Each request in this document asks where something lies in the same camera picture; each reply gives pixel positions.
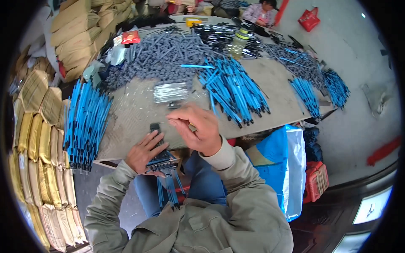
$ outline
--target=gray jacket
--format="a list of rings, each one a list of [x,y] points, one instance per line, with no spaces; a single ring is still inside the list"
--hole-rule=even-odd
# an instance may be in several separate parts
[[[228,206],[189,198],[175,212],[166,205],[158,217],[136,226],[130,240],[118,213],[137,174],[122,161],[103,176],[84,222],[94,253],[292,252],[291,229],[276,193],[243,150],[223,138],[220,151],[203,159],[224,182]]]

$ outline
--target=blue jeans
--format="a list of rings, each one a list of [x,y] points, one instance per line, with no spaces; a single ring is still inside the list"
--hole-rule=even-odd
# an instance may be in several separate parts
[[[219,175],[211,170],[211,165],[193,151],[183,164],[186,175],[191,175],[188,198],[203,200],[211,204],[226,205],[226,190]],[[136,193],[142,203],[146,216],[156,217],[160,213],[158,186],[155,176],[138,175],[134,179]],[[164,205],[168,201],[166,189],[163,189]]]

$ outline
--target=red plastic crate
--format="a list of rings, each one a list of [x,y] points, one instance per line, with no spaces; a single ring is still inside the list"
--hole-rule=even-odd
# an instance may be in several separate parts
[[[329,186],[328,171],[322,162],[307,162],[304,204],[315,202]]]

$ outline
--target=plastic bottle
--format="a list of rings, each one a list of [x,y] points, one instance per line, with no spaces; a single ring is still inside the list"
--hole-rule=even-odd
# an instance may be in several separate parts
[[[241,27],[238,32],[235,33],[235,38],[232,41],[232,48],[230,49],[230,55],[235,60],[242,58],[242,51],[246,46],[247,40],[249,39],[248,30]]]

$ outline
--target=red snack bag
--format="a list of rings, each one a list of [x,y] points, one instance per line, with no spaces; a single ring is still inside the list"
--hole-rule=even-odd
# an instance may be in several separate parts
[[[305,10],[304,14],[298,19],[307,32],[310,32],[317,24],[321,22],[318,16],[318,7],[313,8],[311,11]]]
[[[141,38],[139,38],[138,31],[128,31],[122,33],[121,44],[140,43],[140,42]]]

